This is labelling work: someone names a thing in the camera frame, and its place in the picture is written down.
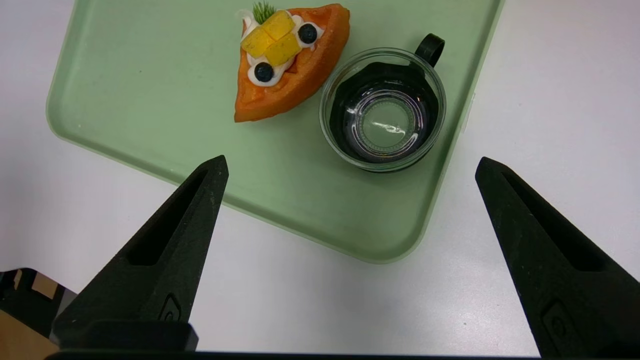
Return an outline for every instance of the mango cube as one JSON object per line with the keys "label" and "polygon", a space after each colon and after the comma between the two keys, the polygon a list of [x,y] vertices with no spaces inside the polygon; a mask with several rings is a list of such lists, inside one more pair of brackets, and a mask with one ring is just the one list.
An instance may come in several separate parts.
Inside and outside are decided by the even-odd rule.
{"label": "mango cube", "polygon": [[240,43],[240,46],[254,58],[261,57],[269,46],[275,43],[261,26],[253,29]]}
{"label": "mango cube", "polygon": [[261,27],[273,40],[280,40],[286,34],[290,33],[295,26],[289,13],[284,10],[279,10],[270,16]]}
{"label": "mango cube", "polygon": [[296,56],[302,49],[298,45],[296,35],[288,33],[280,40],[276,41],[269,49],[264,52],[271,66],[279,66],[287,62],[287,60]]}

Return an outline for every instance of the white table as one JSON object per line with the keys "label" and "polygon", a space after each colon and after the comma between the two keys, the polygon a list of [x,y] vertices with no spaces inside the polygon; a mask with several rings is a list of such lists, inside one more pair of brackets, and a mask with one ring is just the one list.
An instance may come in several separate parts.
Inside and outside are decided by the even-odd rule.
{"label": "white table", "polygon": [[[71,0],[0,3],[0,270],[80,291],[174,186],[57,139]],[[640,278],[640,2],[509,1],[418,249],[384,266],[223,208],[201,350],[536,356],[474,182],[506,163]]]}

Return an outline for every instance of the blueberry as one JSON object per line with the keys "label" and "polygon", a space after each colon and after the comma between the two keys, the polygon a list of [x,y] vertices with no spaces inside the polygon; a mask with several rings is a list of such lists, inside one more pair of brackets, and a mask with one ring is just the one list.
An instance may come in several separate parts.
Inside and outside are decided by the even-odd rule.
{"label": "blueberry", "polygon": [[298,29],[298,37],[305,44],[313,44],[318,38],[316,27],[311,24],[304,24]]}
{"label": "blueberry", "polygon": [[256,65],[253,73],[255,74],[255,78],[263,83],[267,83],[273,79],[273,67],[267,63],[259,63]]}

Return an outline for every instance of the tray rim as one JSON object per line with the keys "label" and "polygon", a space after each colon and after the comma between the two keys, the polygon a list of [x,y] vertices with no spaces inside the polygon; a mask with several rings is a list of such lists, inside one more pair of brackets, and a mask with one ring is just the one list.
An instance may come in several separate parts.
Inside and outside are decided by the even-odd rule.
{"label": "tray rim", "polygon": [[[460,133],[462,132],[462,129],[466,126],[466,122],[467,122],[467,117],[468,117],[468,113],[470,111],[470,107],[473,103],[473,97],[474,97],[474,93],[476,90],[476,85],[477,85],[477,81],[480,77],[480,73],[482,72],[482,68],[484,66],[484,60],[486,58],[486,55],[489,51],[489,48],[491,46],[491,42],[493,40],[493,35],[495,33],[495,29],[497,27],[498,21],[500,19],[500,15],[502,13],[502,9],[504,7],[504,3],[505,0],[493,0],[494,5],[493,5],[493,10],[492,10],[492,14],[490,15],[492,18],[490,20],[490,25],[488,26],[488,29],[486,31],[486,33],[484,34],[485,39],[483,40],[483,47],[482,47],[482,51],[478,54],[478,59],[477,59],[477,66],[476,69],[473,72],[473,76],[471,77],[471,81],[468,85],[468,90],[465,93],[465,102],[461,108],[460,111],[460,117],[458,117],[458,123],[456,124],[456,128],[454,130],[453,136],[451,138],[451,144],[449,145],[449,148],[447,149],[447,155],[445,157],[444,160],[444,164],[442,167],[442,171],[440,172],[440,176],[438,176],[438,181],[436,182],[436,186],[434,188],[434,195],[433,198],[430,201],[429,207],[427,208],[426,211],[426,215],[424,217],[424,221],[422,222],[422,225],[420,227],[420,231],[418,234],[417,239],[412,243],[412,246],[408,247],[404,252],[402,252],[400,255],[394,256],[392,258],[387,258],[387,259],[374,259],[374,258],[367,258],[365,256],[362,256],[360,254],[357,253],[353,253],[349,250],[340,248],[338,246],[335,246],[331,243],[325,242],[323,240],[320,240],[318,238],[315,238],[307,233],[303,233],[301,231],[292,229],[286,225],[283,224],[279,224],[278,222],[268,219],[256,212],[250,211],[249,209],[246,209],[244,207],[241,207],[237,204],[234,204],[233,202],[229,202],[228,201],[228,197],[225,196],[222,199],[222,204],[233,209],[236,211],[239,211],[240,213],[243,213],[245,215],[248,215],[250,217],[256,218],[260,221],[263,221],[269,225],[275,226],[279,229],[283,229],[285,231],[288,231],[292,234],[298,235],[302,238],[308,239],[313,241],[314,243],[320,244],[322,246],[328,247],[329,249],[332,250],[336,250],[342,254],[351,256],[352,258],[356,258],[360,261],[364,261],[366,263],[371,263],[371,264],[376,264],[376,265],[384,265],[384,264],[389,264],[389,263],[394,263],[396,261],[402,260],[404,258],[406,258],[407,256],[409,256],[419,245],[420,243],[422,243],[424,237],[425,237],[425,233],[426,233],[426,229],[431,221],[431,217],[433,215],[433,209],[435,207],[435,204],[438,202],[438,198],[440,195],[440,188],[442,186],[442,182],[444,180],[444,177],[447,173],[447,169],[449,168],[449,163],[451,161],[451,157],[453,154],[453,150],[456,147],[456,144],[458,143],[459,137],[460,137]],[[51,120],[51,116],[50,116],[50,112],[52,111],[51,108],[53,107],[52,105],[52,94],[54,93],[54,87],[56,84],[56,79],[57,77],[60,75],[59,70],[61,70],[61,66],[62,66],[62,62],[63,62],[63,54],[65,53],[65,51],[67,51],[67,48],[72,46],[72,40],[70,39],[70,35],[72,33],[72,28],[75,25],[75,20],[77,17],[77,13],[79,11],[81,11],[81,7],[82,6],[88,6],[87,4],[90,4],[89,1],[83,1],[83,0],[75,0],[74,1],[74,6],[73,6],[73,10],[71,11],[71,15],[69,17],[69,21],[67,24],[67,29],[65,31],[65,39],[62,43],[62,46],[60,48],[60,53],[58,55],[58,61],[56,62],[56,68],[54,70],[54,75],[53,78],[51,79],[51,84],[49,85],[49,92],[47,94],[47,100],[46,100],[46,104],[45,104],[45,117],[47,119],[47,123],[49,125],[49,129],[51,129],[51,132],[54,133],[54,135],[56,135],[59,139],[66,141],[68,143],[72,143],[82,149],[86,149],[90,152],[94,152],[95,154],[101,155],[105,158],[114,160],[118,163],[121,163],[129,168],[133,168],[137,171],[143,172],[144,174],[150,175],[152,177],[155,177],[156,179],[160,179],[162,181],[166,181],[167,183],[173,184],[175,186],[180,185],[180,181],[176,181],[174,179],[171,179],[168,176],[164,176],[162,174],[160,174],[159,172],[153,172],[151,169],[147,169],[147,168],[143,168],[141,166],[138,166],[137,164],[134,164],[130,161],[127,161],[125,158],[119,158],[117,156],[115,156],[114,154],[110,154],[108,152],[104,152],[100,149],[97,149],[96,147],[90,147],[89,145],[86,145],[82,142],[78,142],[74,139],[72,139],[71,137],[66,137],[63,133],[64,130],[62,129],[58,129],[56,127],[55,122],[53,122]]]}

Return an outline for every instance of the black cup handle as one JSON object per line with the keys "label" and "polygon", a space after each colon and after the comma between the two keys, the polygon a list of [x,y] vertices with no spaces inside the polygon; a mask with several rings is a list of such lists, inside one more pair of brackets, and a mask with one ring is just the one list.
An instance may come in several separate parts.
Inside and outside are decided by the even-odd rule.
{"label": "black cup handle", "polygon": [[435,67],[443,49],[444,40],[434,34],[429,34],[422,39],[415,54],[423,58],[431,67]]}

